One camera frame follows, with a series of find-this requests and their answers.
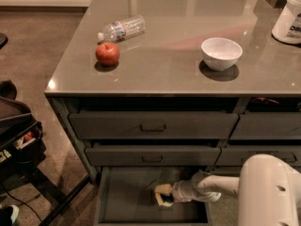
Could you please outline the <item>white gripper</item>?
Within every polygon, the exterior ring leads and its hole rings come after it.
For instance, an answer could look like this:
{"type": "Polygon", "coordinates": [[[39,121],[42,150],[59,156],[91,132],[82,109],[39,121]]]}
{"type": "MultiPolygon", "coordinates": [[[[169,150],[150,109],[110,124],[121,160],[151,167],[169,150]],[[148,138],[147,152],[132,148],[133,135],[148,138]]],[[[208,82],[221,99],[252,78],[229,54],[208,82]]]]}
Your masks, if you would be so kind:
{"type": "Polygon", "coordinates": [[[197,201],[200,194],[195,189],[195,184],[191,181],[179,181],[173,184],[158,185],[154,192],[155,199],[159,206],[170,207],[174,202],[197,201]]]}

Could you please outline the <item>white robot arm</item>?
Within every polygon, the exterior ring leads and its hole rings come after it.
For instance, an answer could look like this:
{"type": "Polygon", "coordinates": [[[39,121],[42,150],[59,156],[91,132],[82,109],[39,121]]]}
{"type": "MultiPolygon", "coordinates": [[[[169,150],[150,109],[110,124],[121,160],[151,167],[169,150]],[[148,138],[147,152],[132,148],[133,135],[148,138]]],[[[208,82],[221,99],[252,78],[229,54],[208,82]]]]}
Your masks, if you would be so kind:
{"type": "Polygon", "coordinates": [[[269,154],[249,157],[238,177],[199,171],[154,189],[160,206],[217,202],[223,193],[238,198],[238,226],[300,226],[301,173],[269,154]]]}

